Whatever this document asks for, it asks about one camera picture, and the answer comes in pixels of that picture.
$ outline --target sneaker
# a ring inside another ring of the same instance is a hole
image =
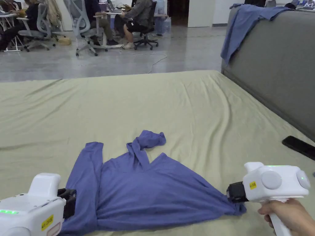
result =
[[[132,42],[127,43],[126,45],[123,46],[123,49],[131,49],[134,48],[135,45]]]
[[[121,38],[118,42],[119,44],[125,45],[128,43],[128,40],[126,38]]]
[[[108,46],[114,46],[114,45],[118,45],[118,43],[115,40],[107,40],[107,45]]]

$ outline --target office chair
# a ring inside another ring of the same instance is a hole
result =
[[[105,51],[107,52],[108,49],[106,47],[94,45],[93,43],[91,44],[92,36],[98,36],[104,32],[104,29],[100,28],[99,26],[99,19],[101,18],[101,16],[94,16],[96,18],[96,29],[91,29],[91,24],[86,13],[84,0],[63,1],[71,16],[74,35],[76,36],[77,40],[83,38],[87,42],[87,44],[84,45],[82,48],[77,47],[76,56],[79,56],[79,52],[87,48],[94,52],[95,56],[98,55],[95,51],[95,48],[102,48],[105,49]]]
[[[31,37],[32,40],[28,43],[28,45],[24,46],[27,52],[30,51],[31,48],[34,48],[36,46],[43,46],[44,48],[49,51],[49,47],[43,43],[44,39],[50,39],[51,38],[51,31],[49,28],[49,24],[46,21],[46,15],[47,15],[47,5],[40,3],[38,5],[38,16],[37,16],[37,29],[38,30],[30,30],[30,27],[27,23],[27,18],[17,18],[18,20],[21,20],[26,30],[20,30],[19,35]]]
[[[152,3],[150,14],[149,14],[149,19],[148,19],[149,25],[145,30],[139,31],[140,37],[142,37],[142,35],[144,35],[144,36],[143,36],[143,39],[134,42],[135,50],[137,50],[141,44],[144,44],[144,45],[149,44],[150,50],[153,50],[153,46],[151,43],[155,43],[156,46],[158,47],[158,42],[156,40],[148,39],[148,34],[154,31],[154,11],[155,11],[156,5],[157,5],[157,2]]]

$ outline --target yellow sticker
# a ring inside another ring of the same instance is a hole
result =
[[[48,228],[49,225],[51,225],[54,221],[54,215],[51,215],[48,217],[43,223],[42,223],[42,231]]]
[[[255,181],[254,181],[254,182],[251,182],[251,183],[249,184],[249,187],[250,187],[251,190],[253,190],[254,188],[256,188],[256,187],[257,187],[256,182],[255,182]]]

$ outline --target gray office chair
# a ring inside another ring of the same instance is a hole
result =
[[[50,39],[51,38],[51,31],[49,28],[49,24],[46,21],[46,15],[47,15],[47,6],[43,3],[40,3],[38,5],[38,16],[37,16],[37,29],[38,30],[31,30],[27,21],[27,18],[17,18],[18,20],[21,20],[26,30],[20,30],[19,35],[31,37],[32,40],[28,43],[28,45],[24,46],[27,52],[30,51],[31,48],[34,48],[36,46],[43,46],[44,48],[49,51],[49,47],[43,43],[44,39]]]
[[[63,0],[63,1],[71,16],[74,35],[76,36],[77,40],[83,38],[87,42],[87,44],[84,45],[82,48],[77,48],[76,56],[79,56],[79,52],[87,48],[91,50],[92,52],[94,52],[95,56],[98,55],[95,51],[95,48],[102,48],[102,49],[105,49],[105,51],[107,52],[108,49],[106,47],[94,45],[93,42],[91,43],[92,36],[100,36],[101,33],[104,32],[104,29],[100,28],[99,26],[100,17],[95,16],[96,29],[91,29],[91,24],[90,24],[88,15],[86,13],[84,0]]]

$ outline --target black phone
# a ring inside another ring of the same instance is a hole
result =
[[[315,160],[315,147],[296,137],[288,136],[282,141],[282,144],[312,160]]]

